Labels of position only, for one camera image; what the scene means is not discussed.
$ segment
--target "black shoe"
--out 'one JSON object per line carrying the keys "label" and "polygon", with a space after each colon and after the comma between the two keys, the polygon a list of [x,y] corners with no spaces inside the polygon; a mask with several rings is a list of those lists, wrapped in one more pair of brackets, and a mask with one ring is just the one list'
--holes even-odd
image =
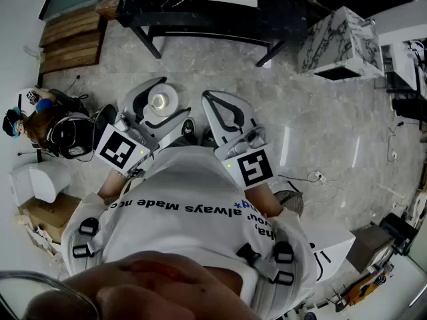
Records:
{"label": "black shoe", "polygon": [[182,125],[181,135],[195,135],[195,127],[192,119],[186,119],[184,124]]}
{"label": "black shoe", "polygon": [[214,134],[212,133],[212,129],[207,127],[203,132],[203,138],[201,140],[201,145],[203,147],[212,147],[217,148],[218,144],[215,141]]}

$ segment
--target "wooden pallet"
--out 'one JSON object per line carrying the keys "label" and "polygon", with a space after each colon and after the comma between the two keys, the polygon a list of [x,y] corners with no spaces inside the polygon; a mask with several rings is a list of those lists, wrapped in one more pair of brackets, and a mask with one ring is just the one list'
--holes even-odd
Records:
{"label": "wooden pallet", "polygon": [[45,61],[40,74],[99,63],[107,20],[86,7],[46,24],[40,47]]}

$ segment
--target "cardboard box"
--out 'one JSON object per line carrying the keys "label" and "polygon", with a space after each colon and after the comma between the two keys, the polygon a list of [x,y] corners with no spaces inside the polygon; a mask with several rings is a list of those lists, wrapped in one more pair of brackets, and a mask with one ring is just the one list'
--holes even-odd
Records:
{"label": "cardboard box", "polygon": [[18,209],[22,215],[24,209],[28,210],[33,226],[39,226],[49,234],[54,243],[60,244],[62,232],[80,201],[79,198],[60,193],[53,203],[46,203],[33,197]]}

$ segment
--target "table leg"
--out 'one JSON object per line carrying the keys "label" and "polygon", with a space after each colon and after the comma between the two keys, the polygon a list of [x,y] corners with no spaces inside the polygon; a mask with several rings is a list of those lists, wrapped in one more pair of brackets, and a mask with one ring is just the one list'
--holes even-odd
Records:
{"label": "table leg", "polygon": [[140,26],[131,26],[131,30],[136,34],[139,40],[143,42],[143,44],[147,47],[147,49],[149,49],[149,51],[155,58],[161,59],[160,52],[155,48],[153,43],[149,40],[148,36],[145,34],[145,32]]}
{"label": "table leg", "polygon": [[267,63],[271,58],[276,56],[284,48],[284,46],[285,46],[285,41],[283,40],[279,41],[276,45],[274,45],[274,47],[271,50],[268,49],[267,54],[264,57],[262,57],[258,63],[256,63],[256,66],[261,67],[262,65]]}

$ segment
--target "blue sleeve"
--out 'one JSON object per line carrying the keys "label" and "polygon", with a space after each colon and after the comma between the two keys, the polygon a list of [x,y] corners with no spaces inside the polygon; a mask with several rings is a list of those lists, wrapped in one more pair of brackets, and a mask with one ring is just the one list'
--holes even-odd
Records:
{"label": "blue sleeve", "polygon": [[52,107],[53,103],[52,100],[50,99],[41,99],[40,101],[37,102],[36,106],[35,106],[35,110],[37,112],[42,111],[46,108]]}

